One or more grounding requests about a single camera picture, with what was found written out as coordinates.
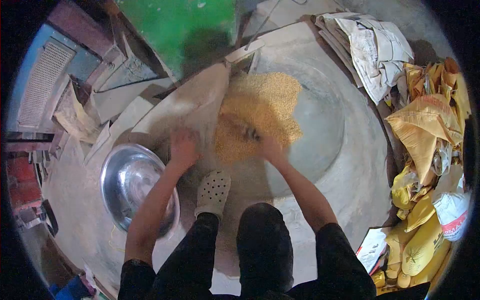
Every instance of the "stainless steel bowl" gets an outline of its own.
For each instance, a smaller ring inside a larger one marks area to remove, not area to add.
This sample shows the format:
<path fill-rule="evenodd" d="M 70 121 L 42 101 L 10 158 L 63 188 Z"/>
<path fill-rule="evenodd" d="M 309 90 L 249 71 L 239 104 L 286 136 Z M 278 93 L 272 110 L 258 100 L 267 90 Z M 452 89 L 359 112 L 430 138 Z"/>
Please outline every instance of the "stainless steel bowl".
<path fill-rule="evenodd" d="M 152 151 L 137 144 L 120 144 L 105 159 L 100 172 L 100 190 L 105 208 L 115 225 L 127 232 L 148 192 L 165 165 Z M 169 239 L 178 226 L 180 203 L 177 188 L 168 201 L 158 238 Z"/>

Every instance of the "yellow string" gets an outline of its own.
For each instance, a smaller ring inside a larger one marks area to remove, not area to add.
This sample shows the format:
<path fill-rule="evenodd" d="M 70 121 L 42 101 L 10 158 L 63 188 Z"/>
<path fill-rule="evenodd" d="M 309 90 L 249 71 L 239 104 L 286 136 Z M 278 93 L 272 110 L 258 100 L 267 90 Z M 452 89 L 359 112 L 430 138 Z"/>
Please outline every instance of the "yellow string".
<path fill-rule="evenodd" d="M 115 224 L 113 224 L 113 229 L 112 229 L 112 232 L 110 233 L 110 240 L 108 241 L 108 244 L 109 244 L 110 247 L 112 247 L 112 249 L 114 249 L 114 250 L 121 251 L 121 252 L 125 252 L 125 249 L 116 248 L 116 247 L 114 247 L 114 246 L 112 245 L 113 231 L 115 230 L 115 228 L 117 228 L 117 226 L 115 226 Z"/>

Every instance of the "red label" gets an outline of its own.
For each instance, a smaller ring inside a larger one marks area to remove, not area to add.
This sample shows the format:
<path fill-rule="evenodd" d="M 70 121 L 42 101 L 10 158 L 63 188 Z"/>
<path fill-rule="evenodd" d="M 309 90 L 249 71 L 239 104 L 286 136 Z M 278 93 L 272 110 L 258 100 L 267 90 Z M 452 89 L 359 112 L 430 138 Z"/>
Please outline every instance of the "red label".
<path fill-rule="evenodd" d="M 462 225 L 463 221 L 465 221 L 466 218 L 467 218 L 467 211 L 465 211 L 461 216 L 459 216 L 454 221 L 452 221 L 452 222 L 450 222 L 446 225 L 442 225 L 442 230 L 443 230 L 444 234 L 448 235 L 448 234 L 452 234 L 455 231 L 457 231 L 457 229 L 460 228 L 460 226 Z"/>

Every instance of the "grain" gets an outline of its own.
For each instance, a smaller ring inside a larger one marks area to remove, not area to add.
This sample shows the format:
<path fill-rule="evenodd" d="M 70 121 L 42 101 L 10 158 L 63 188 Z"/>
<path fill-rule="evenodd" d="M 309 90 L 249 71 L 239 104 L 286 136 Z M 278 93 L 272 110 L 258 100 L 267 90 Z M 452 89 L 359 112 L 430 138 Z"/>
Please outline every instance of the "grain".
<path fill-rule="evenodd" d="M 264 134 L 288 146 L 302 136 L 292 117 L 301 91 L 299 82 L 284 73 L 241 74 L 232 79 L 220 108 L 220 115 L 230 113 L 248 122 Z M 219 120 L 215 130 L 216 153 L 225 163 L 253 156 L 258 143 L 246 140 L 238 129 Z"/>

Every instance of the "vent grille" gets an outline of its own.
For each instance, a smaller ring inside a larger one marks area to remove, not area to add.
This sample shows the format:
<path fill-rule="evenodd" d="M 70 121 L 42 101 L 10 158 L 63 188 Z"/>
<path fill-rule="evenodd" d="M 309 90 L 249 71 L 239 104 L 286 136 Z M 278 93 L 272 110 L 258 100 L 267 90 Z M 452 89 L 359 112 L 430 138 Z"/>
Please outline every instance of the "vent grille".
<path fill-rule="evenodd" d="M 53 42 L 44 45 L 44 51 L 35 64 L 20 106 L 18 124 L 25 127 L 38 127 L 48 99 L 58 77 L 74 56 Z"/>

